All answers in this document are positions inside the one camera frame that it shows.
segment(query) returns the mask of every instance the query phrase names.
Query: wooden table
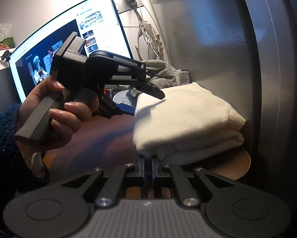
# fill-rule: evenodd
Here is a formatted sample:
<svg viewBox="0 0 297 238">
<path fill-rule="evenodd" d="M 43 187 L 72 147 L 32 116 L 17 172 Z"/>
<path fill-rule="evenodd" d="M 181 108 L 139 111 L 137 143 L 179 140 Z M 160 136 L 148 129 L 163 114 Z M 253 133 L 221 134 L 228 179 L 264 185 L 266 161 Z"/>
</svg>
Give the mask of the wooden table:
<svg viewBox="0 0 297 238">
<path fill-rule="evenodd" d="M 56 182 L 95 167 L 112 171 L 126 163 L 136 163 L 138 154 L 133 145 L 134 117 L 117 115 L 111 119 L 95 116 L 84 123 L 70 143 L 48 151 L 44 162 L 51 182 Z"/>
<path fill-rule="evenodd" d="M 111 119 L 95 116 L 83 124 L 69 144 L 48 151 L 45 163 L 51 182 L 56 182 L 95 167 L 111 172 L 118 165 L 136 163 L 138 153 L 133 145 L 134 117 L 117 115 Z M 237 180 L 244 176 L 251 164 L 248 153 L 235 148 L 199 162 L 215 173 Z"/>
</svg>

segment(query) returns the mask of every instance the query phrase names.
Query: hand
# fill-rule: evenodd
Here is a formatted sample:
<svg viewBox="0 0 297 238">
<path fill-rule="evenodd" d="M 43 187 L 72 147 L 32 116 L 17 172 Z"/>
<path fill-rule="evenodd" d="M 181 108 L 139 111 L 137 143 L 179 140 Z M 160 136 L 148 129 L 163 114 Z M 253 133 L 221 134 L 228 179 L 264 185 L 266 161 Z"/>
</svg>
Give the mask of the hand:
<svg viewBox="0 0 297 238">
<path fill-rule="evenodd" d="M 57 92 L 62 89 L 64 89 L 64 86 L 62 86 L 62 84 L 58 82 L 54 76 L 47 77 L 39 85 L 37 85 L 29 93 L 19 109 L 16 129 L 19 130 L 25 124 L 31 113 L 49 91 Z M 52 118 L 52 126 L 59 134 L 60 139 L 50 144 L 46 150 L 61 148 L 70 142 L 73 133 L 80 129 L 83 122 L 91 119 L 92 112 L 96 111 L 98 106 L 99 100 L 96 98 L 91 102 L 90 107 L 79 102 L 68 102 L 65 103 L 66 111 L 50 109 L 49 115 Z M 18 141 L 16 144 L 25 160 L 37 152 L 37 149 Z"/>
</svg>

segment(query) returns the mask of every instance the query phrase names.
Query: monitor bezel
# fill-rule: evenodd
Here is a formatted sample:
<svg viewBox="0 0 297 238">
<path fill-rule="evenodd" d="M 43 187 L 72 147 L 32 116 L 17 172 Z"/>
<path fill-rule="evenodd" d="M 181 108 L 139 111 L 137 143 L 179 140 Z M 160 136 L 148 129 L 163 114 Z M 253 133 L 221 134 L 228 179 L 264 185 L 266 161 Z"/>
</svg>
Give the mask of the monitor bezel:
<svg viewBox="0 0 297 238">
<path fill-rule="evenodd" d="M 80 2 L 80 3 L 77 3 L 76 5 L 74 5 L 74 6 L 70 7 L 70 8 L 68 8 L 67 10 L 63 11 L 62 13 L 58 14 L 56 17 L 52 18 L 50 21 L 48 21 L 47 23 L 45 23 L 44 25 L 42 25 L 42 26 L 41 26 L 40 28 L 38 28 L 34 33 L 32 33 L 27 39 L 25 39 L 19 46 L 17 46 L 17 48 L 16 48 L 10 55 L 14 54 L 14 52 L 16 52 L 16 51 L 17 51 L 17 50 L 18 50 L 18 49 L 19 49 L 19 48 L 20 48 L 20 47 L 21 47 L 21 46 L 22 46 L 22 45 L 23 45 L 29 38 L 31 38 L 33 35 L 35 35 L 35 34 L 36 34 L 40 29 L 42 29 L 44 26 L 48 25 L 50 22 L 52 22 L 53 20 L 55 20 L 56 18 L 58 18 L 60 15 L 64 14 L 65 12 L 71 10 L 72 8 L 78 6 L 78 5 L 80 5 L 80 4 L 82 4 L 82 3 L 86 2 L 86 1 L 88 1 L 88 0 L 84 0 L 84 1 L 82 1 L 82 2 Z M 118 12 L 118 10 L 117 10 L 117 8 L 116 8 L 115 2 L 114 2 L 114 0 L 110 0 L 110 2 L 111 2 L 111 4 L 112 4 L 112 6 L 113 6 L 113 9 L 114 9 L 116 18 L 117 18 L 117 20 L 118 20 L 118 22 L 119 22 L 119 25 L 120 25 L 120 28 L 121 28 L 121 31 L 122 31 L 124 40 L 125 40 L 126 45 L 127 45 L 127 50 L 129 51 L 129 54 L 130 54 L 131 59 L 134 59 L 134 58 L 133 58 L 133 55 L 132 55 L 132 52 L 131 52 L 130 44 L 129 44 L 128 40 L 127 40 L 127 36 L 126 36 L 125 31 L 124 31 L 124 28 L 123 28 L 123 26 L 122 26 L 122 22 L 121 22 L 121 19 L 120 19 L 120 16 L 119 16 L 119 12 Z M 11 70 L 10 63 L 8 63 L 8 66 L 9 66 L 9 68 L 10 68 L 10 73 L 11 73 L 12 78 L 13 78 L 13 82 L 14 82 L 14 86 L 15 86 L 15 89 L 16 89 L 16 93 L 17 93 L 17 95 L 18 95 L 18 97 L 19 97 L 19 100 L 21 101 L 20 96 L 19 96 L 19 93 L 18 93 L 18 90 L 17 90 L 17 88 L 16 88 L 16 84 L 15 84 L 14 76 L 13 76 L 13 74 L 12 74 L 12 70 Z"/>
</svg>

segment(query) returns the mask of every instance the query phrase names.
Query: computer monitor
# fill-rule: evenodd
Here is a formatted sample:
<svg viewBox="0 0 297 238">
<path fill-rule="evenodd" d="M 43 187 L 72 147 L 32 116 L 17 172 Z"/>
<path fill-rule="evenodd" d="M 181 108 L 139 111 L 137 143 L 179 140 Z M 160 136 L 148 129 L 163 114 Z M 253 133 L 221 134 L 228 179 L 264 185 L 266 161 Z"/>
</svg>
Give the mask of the computer monitor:
<svg viewBox="0 0 297 238">
<path fill-rule="evenodd" d="M 9 65 L 21 102 L 50 74 L 53 55 L 73 31 L 87 40 L 83 55 L 100 49 L 133 58 L 114 1 L 83 1 L 45 24 L 11 54 Z"/>
</svg>

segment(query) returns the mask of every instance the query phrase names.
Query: folded white cloth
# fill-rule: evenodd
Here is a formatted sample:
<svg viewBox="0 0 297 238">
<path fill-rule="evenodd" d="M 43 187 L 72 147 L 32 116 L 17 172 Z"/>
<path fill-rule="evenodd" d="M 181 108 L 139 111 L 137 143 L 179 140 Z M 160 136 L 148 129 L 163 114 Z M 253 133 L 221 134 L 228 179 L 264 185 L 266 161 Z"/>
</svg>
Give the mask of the folded white cloth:
<svg viewBox="0 0 297 238">
<path fill-rule="evenodd" d="M 162 89 L 165 99 L 138 97 L 133 142 L 140 154 L 187 165 L 239 147 L 246 120 L 197 83 Z"/>
</svg>

